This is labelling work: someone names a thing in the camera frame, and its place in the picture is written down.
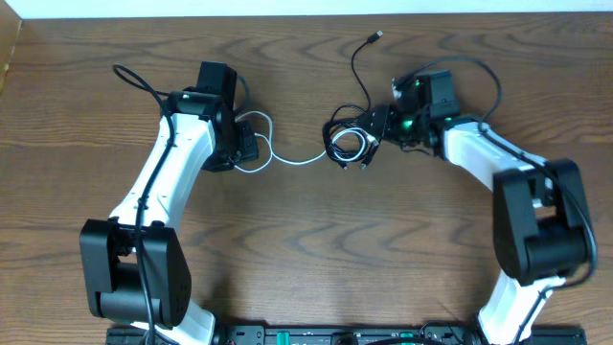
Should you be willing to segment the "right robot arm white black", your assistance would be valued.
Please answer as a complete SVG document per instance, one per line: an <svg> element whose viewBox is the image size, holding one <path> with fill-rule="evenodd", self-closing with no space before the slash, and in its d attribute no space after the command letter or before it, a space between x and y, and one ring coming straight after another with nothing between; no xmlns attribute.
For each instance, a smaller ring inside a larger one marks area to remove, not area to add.
<svg viewBox="0 0 613 345"><path fill-rule="evenodd" d="M492 236L501 272L480 309L471 340L519 344L556 290L570 276L598 264L579 167L549 161L494 133L486 121L464 114L449 71L414 72L393 83L396 99L366 111L360 129L377 142L423 145L461 167L492 192Z"/></svg>

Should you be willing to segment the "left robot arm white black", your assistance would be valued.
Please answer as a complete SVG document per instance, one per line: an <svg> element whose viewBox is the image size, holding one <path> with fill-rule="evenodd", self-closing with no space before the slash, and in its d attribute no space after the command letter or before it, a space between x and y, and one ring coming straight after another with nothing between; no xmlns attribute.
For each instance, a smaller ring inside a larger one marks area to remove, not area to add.
<svg viewBox="0 0 613 345"><path fill-rule="evenodd" d="M252 129L236 119L241 78L225 63L204 61L195 85L163 92L122 64L112 70L153 96L160 122L123 201L108 218L89 219L79 234L89 309L143 330L143 344L211 344L216 319L192 299L178 232L201 171L227 172L258 156Z"/></svg>

